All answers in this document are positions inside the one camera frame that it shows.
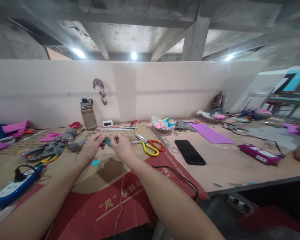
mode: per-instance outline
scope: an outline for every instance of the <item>black smartphone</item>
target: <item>black smartphone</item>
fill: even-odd
[[[188,140],[176,140],[175,143],[188,164],[206,165],[204,159]]]

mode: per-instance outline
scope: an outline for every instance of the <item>forearm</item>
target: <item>forearm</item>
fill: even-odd
[[[87,167],[77,159],[0,223],[0,239],[40,239],[58,214],[73,184]]]
[[[130,161],[158,218],[175,239],[224,239],[199,206],[173,181],[147,163]]]

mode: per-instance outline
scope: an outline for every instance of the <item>orange scissors handle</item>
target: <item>orange scissors handle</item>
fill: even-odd
[[[161,148],[158,148],[156,145],[154,145],[153,142],[156,142],[156,143],[159,143],[161,145]],[[159,141],[156,141],[156,140],[148,140],[148,143],[150,143],[155,149],[157,149],[159,152],[163,152],[164,150],[164,145],[159,142]]]

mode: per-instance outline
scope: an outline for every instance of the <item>concrete ceiling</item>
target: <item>concrete ceiling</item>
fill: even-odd
[[[98,60],[133,51],[144,61],[253,59],[251,49],[300,38],[300,0],[0,0],[3,17],[43,46]]]

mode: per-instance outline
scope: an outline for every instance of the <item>purple box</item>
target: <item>purple box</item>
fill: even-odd
[[[248,143],[239,145],[238,147],[242,152],[245,152],[246,154],[254,157],[255,159],[263,162],[266,165],[277,164],[283,158]]]

